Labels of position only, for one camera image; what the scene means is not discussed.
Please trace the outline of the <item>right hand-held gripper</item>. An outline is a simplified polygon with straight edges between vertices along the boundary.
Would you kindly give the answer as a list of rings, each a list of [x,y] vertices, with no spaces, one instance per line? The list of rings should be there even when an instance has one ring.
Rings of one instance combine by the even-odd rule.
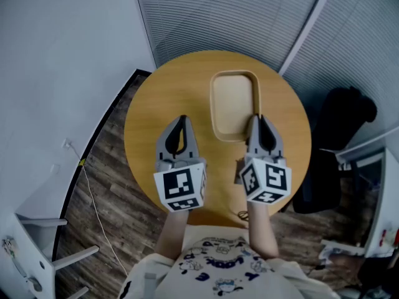
[[[271,156],[256,156],[260,146]],[[276,204],[291,195],[292,170],[283,157],[283,141],[264,115],[253,115],[248,126],[247,156],[236,161],[235,183],[243,186],[246,200]]]

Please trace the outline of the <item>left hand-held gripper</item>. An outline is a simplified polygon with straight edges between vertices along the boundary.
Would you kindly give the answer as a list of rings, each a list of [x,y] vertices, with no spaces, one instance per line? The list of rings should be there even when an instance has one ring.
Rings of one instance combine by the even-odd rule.
[[[162,205],[170,212],[204,206],[206,160],[199,158],[188,116],[178,116],[163,130],[156,141],[156,156],[158,161],[153,176]]]

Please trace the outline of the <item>beige rectangular tray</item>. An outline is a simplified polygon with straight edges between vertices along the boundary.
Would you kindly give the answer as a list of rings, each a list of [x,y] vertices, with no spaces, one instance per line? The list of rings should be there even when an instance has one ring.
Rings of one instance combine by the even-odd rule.
[[[210,81],[209,107],[213,133],[223,142],[247,138],[249,121],[261,113],[258,77],[248,70],[225,70]]]

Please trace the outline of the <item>person's left forearm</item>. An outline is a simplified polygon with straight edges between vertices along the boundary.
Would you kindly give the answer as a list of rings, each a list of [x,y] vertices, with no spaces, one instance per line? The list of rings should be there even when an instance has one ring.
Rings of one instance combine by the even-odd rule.
[[[170,212],[155,246],[155,253],[176,260],[182,250],[189,211]]]

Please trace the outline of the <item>person's right forearm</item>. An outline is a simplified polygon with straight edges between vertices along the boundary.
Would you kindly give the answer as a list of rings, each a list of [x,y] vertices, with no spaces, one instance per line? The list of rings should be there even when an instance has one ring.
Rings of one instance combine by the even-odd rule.
[[[249,216],[249,245],[263,259],[279,256],[277,240],[272,229],[266,204],[247,202]]]

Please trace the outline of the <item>round wooden table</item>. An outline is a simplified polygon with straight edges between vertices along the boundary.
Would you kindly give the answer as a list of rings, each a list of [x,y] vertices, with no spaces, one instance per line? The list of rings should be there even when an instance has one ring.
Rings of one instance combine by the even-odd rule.
[[[242,54],[221,50],[194,52],[175,58],[154,71],[133,97],[125,121],[125,152],[132,174],[156,205],[156,141],[180,115],[189,116],[207,162],[204,206],[190,213],[192,225],[244,227],[238,213],[246,209],[241,185],[234,183],[236,163],[246,151],[244,143],[218,140],[211,126],[211,79],[221,71],[252,72],[261,87],[262,114],[282,136],[283,155],[292,170],[292,190],[297,191],[307,172],[311,133],[307,114],[292,87],[266,64]]]

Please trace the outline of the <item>black office chair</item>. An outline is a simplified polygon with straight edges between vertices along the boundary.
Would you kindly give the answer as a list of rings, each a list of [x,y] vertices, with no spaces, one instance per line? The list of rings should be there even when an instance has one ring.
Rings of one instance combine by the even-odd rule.
[[[343,150],[376,116],[374,101],[355,87],[339,87],[328,93],[312,131],[309,168],[292,198],[296,213],[311,214],[339,206],[341,176],[334,152]]]

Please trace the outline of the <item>black baseboard strip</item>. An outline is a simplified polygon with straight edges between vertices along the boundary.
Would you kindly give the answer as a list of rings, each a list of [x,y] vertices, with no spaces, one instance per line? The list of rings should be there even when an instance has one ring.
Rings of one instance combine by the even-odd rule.
[[[64,200],[62,210],[60,213],[60,219],[65,219],[65,215],[68,210],[70,199],[72,197],[74,188],[79,179],[80,172],[82,171],[83,166],[84,166],[84,164],[81,164],[81,162],[85,162],[85,160],[90,156],[90,153],[91,153],[94,145],[96,144],[96,141],[97,141],[99,135],[101,134],[105,124],[107,123],[107,121],[110,118],[110,116],[112,115],[112,113],[116,110],[117,105],[120,103],[120,101],[122,100],[125,93],[130,89],[130,87],[133,86],[133,84],[136,82],[138,77],[148,78],[150,75],[151,75],[151,72],[149,72],[149,71],[142,70],[142,69],[136,69],[134,71],[134,73],[132,74],[132,76],[127,80],[125,85],[122,87],[121,91],[119,91],[119,93],[117,94],[117,96],[115,97],[115,99],[113,100],[113,102],[111,103],[109,108],[107,109],[107,111],[105,112],[104,116],[102,117],[102,119],[100,120],[99,124],[97,125],[95,131],[93,132],[93,135],[91,136],[86,148],[84,149],[84,152],[79,156],[79,162],[78,162],[77,168],[74,172],[74,175],[72,176],[71,182],[70,182],[68,190],[67,190],[67,194],[65,196],[65,200]]]

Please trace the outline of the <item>cream printed t-shirt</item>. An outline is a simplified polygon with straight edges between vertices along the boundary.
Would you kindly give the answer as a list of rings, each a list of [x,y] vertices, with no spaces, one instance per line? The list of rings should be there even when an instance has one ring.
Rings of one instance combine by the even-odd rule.
[[[340,299],[297,262],[264,260],[245,230],[188,226],[176,260],[158,253],[135,264],[118,299]]]

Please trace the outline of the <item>white desk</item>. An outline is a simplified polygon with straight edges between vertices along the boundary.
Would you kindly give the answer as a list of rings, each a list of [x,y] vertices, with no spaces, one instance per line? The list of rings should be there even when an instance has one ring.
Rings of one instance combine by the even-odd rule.
[[[367,234],[364,257],[388,257],[395,250],[399,230],[399,160],[387,148],[357,156],[339,166],[341,171],[360,174],[360,169],[380,164],[380,186],[371,228]]]

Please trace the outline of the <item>low white shelf rack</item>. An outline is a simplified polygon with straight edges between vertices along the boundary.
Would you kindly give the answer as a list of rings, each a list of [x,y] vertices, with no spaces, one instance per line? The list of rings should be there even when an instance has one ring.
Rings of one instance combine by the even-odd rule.
[[[363,256],[365,249],[363,247],[356,247],[352,245],[341,244],[331,240],[321,240],[321,245],[324,246],[319,254],[320,260],[327,260],[330,254],[346,254]]]

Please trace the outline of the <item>grey window blinds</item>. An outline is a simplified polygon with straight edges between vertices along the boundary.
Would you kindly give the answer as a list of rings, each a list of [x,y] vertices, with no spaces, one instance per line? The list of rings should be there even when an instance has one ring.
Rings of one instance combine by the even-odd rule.
[[[327,0],[284,78],[311,125],[329,91],[359,89],[377,117],[349,146],[384,146],[399,159],[399,0]]]
[[[279,70],[316,0],[138,0],[157,66],[227,50]]]

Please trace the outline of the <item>black bag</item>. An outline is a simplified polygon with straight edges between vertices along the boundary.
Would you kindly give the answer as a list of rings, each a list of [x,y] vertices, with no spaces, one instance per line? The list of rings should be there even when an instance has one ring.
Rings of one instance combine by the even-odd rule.
[[[367,258],[357,277],[363,294],[380,287],[391,295],[391,299],[399,299],[399,254],[391,257]]]

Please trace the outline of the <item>white small side table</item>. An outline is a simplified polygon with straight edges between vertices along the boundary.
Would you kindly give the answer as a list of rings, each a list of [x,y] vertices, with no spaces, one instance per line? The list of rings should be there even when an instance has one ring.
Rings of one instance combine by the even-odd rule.
[[[54,228],[67,225],[67,220],[55,218],[23,219],[15,213],[8,216],[0,215],[0,219],[6,221],[7,227],[4,233],[0,234],[0,248],[2,248],[3,239],[13,238],[15,240],[16,256],[11,258],[11,262],[16,267],[17,272],[21,274],[27,291],[35,299],[56,299],[56,272],[86,259],[99,251],[99,247],[93,245],[72,255],[53,261],[46,257],[44,251],[34,241],[26,227]]]

